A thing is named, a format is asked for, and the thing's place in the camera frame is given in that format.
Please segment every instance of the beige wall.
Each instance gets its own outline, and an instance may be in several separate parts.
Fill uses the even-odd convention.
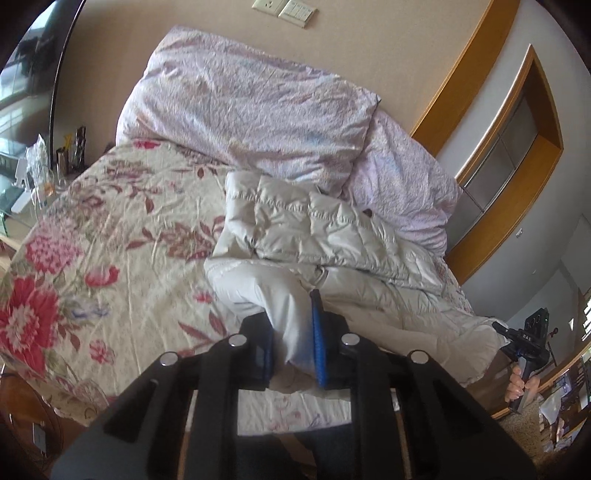
[[[308,0],[306,30],[251,9],[253,0],[87,0],[64,61],[61,135],[85,124],[94,161],[158,42],[175,24],[341,74],[382,97],[410,130],[460,56],[489,0]]]

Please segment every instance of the wall switch panel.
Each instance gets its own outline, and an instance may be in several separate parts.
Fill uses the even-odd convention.
[[[314,15],[314,12],[317,10],[317,8],[311,7],[302,2],[289,0],[287,5],[279,14],[279,18],[287,20],[298,27],[304,28],[308,24],[308,21],[312,15]]]

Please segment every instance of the wooden furniture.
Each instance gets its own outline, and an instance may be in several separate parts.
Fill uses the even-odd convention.
[[[472,158],[458,174],[460,185],[468,181],[482,164],[521,94],[531,110],[538,134],[501,194],[447,254],[446,262],[460,285],[483,266],[526,216],[550,179],[563,151],[552,92],[534,48],[530,46],[507,101]]]
[[[472,38],[411,136],[434,157],[456,129],[499,56],[519,0],[491,0]]]
[[[33,424],[46,433],[47,454],[33,444]],[[18,458],[18,466],[27,477],[45,478],[53,462],[86,428],[73,420],[61,419],[53,409],[13,372],[5,372],[0,380],[0,451],[10,450]]]

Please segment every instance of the electrical outlet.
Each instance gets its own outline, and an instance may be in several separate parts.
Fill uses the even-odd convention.
[[[259,12],[278,17],[287,2],[288,0],[255,0],[252,7]]]

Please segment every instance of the pillow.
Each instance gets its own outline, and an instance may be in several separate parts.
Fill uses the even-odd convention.
[[[338,196],[378,102],[338,75],[175,27],[127,100],[116,139],[169,140]]]
[[[461,192],[437,160],[378,109],[342,196],[361,210],[370,209],[401,238],[442,257],[444,227]]]

